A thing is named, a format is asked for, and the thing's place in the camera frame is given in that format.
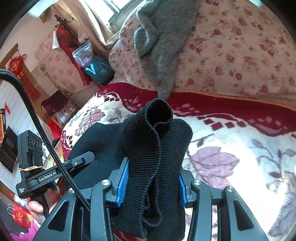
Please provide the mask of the clear plastic zip bag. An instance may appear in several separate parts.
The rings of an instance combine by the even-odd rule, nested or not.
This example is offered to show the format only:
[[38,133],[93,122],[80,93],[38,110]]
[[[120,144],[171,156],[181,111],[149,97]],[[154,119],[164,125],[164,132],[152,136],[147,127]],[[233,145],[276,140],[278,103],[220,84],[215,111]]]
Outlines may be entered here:
[[77,48],[73,51],[72,56],[79,66],[82,68],[88,67],[94,59],[91,42],[86,42],[84,45]]

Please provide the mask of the grey fleece garment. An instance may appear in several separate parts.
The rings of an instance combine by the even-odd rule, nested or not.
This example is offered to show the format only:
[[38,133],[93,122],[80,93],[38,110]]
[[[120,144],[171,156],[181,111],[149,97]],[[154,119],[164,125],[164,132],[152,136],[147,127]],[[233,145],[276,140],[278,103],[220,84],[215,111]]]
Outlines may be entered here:
[[179,52],[196,24],[200,1],[146,1],[136,12],[133,41],[145,77],[168,99],[176,81]]

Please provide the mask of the black knit pants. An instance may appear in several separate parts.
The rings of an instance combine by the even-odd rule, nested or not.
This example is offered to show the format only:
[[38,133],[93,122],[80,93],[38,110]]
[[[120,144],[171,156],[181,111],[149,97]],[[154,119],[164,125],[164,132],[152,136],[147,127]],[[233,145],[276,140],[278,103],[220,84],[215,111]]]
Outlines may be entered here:
[[78,188],[93,187],[128,158],[125,198],[111,212],[113,228],[148,240],[182,240],[185,210],[179,175],[192,135],[185,121],[173,117],[168,103],[156,98],[122,123],[89,127],[69,159],[86,152],[95,159],[71,176]]

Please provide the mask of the red white floral fleece blanket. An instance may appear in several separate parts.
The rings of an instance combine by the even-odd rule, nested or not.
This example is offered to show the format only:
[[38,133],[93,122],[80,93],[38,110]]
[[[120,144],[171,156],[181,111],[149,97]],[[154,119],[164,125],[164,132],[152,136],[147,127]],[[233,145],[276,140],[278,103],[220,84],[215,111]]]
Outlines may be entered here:
[[193,131],[183,168],[233,186],[269,240],[295,240],[295,107],[191,90],[168,104]]

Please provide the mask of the pink floral quilt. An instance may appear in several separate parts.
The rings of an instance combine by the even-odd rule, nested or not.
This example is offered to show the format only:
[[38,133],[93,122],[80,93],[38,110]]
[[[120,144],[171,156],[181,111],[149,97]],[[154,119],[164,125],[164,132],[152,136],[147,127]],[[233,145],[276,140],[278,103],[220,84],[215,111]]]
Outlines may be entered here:
[[[200,2],[196,24],[179,52],[171,93],[193,90],[295,106],[295,41],[280,19],[251,1]],[[109,62],[114,82],[156,91],[134,48],[137,10],[121,27]]]

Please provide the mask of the teal plastic bag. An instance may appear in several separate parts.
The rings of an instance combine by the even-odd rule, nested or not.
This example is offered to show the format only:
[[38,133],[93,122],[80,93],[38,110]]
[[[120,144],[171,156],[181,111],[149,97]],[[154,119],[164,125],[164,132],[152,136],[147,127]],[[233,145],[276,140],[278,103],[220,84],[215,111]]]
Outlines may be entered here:
[[83,69],[99,85],[107,85],[114,78],[114,70],[108,61],[94,56],[88,67]]

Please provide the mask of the beige curtain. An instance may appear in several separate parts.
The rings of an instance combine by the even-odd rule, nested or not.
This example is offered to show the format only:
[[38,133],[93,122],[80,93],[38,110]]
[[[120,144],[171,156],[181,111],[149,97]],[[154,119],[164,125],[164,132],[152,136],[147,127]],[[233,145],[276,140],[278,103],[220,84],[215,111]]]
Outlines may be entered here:
[[57,1],[54,4],[62,18],[71,22],[77,34],[85,34],[101,53],[109,52],[119,39],[86,1]]

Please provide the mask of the red chinese knot decoration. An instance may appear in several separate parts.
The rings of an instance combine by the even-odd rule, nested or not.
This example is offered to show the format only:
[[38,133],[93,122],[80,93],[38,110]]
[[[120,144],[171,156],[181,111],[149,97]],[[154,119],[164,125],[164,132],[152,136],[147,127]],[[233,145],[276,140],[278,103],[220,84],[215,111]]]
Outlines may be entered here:
[[11,61],[8,66],[8,70],[16,75],[18,78],[23,76],[23,64],[27,57],[27,54],[19,55],[14,58],[11,58]]

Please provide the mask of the red shopping bag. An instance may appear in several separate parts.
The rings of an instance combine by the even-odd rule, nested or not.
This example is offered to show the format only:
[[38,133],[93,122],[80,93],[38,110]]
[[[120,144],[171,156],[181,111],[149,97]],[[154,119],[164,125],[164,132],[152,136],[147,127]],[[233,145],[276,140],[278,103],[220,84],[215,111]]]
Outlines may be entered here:
[[9,204],[6,210],[21,227],[30,228],[33,218],[27,209],[22,208],[14,202],[13,204]]

